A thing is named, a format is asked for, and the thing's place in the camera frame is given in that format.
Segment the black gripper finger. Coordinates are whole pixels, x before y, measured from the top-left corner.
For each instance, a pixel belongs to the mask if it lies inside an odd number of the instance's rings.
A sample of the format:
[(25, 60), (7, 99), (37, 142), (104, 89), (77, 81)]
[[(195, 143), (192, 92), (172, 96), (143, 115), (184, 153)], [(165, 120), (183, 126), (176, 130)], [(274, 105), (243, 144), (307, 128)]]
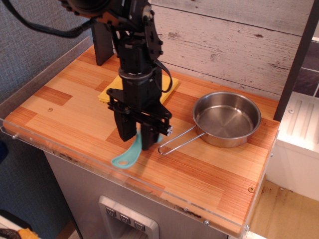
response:
[(142, 150), (146, 151), (155, 144), (161, 141), (162, 136), (158, 130), (151, 124), (141, 124), (141, 136), (142, 136)]
[(114, 112), (114, 118), (123, 141), (128, 141), (137, 134), (136, 120), (130, 114)]

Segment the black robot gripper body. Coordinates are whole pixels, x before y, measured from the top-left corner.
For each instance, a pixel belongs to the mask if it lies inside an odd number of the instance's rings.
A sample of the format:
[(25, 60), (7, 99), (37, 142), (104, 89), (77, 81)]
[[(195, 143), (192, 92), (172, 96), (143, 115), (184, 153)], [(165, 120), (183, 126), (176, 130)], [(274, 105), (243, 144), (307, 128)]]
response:
[(169, 120), (172, 114), (160, 98), (172, 89), (173, 80), (165, 66), (151, 66), (145, 73), (128, 73), (119, 69), (123, 89), (110, 88), (109, 109), (130, 114), (136, 123), (153, 125), (159, 133), (168, 136), (172, 132)]

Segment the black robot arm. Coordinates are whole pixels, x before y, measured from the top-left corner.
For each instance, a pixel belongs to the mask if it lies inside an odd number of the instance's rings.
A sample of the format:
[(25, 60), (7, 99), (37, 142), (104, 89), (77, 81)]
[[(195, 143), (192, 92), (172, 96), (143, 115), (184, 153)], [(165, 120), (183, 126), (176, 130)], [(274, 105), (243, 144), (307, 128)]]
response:
[(142, 149), (148, 150), (159, 135), (169, 135), (172, 114), (160, 98), (173, 85), (162, 87), (162, 72), (168, 69), (158, 60), (162, 41), (155, 28), (154, 11), (147, 0), (63, 0), (62, 6), (82, 17), (104, 24), (120, 60), (122, 89), (109, 88), (109, 109), (114, 112), (123, 141), (137, 134), (141, 125)]

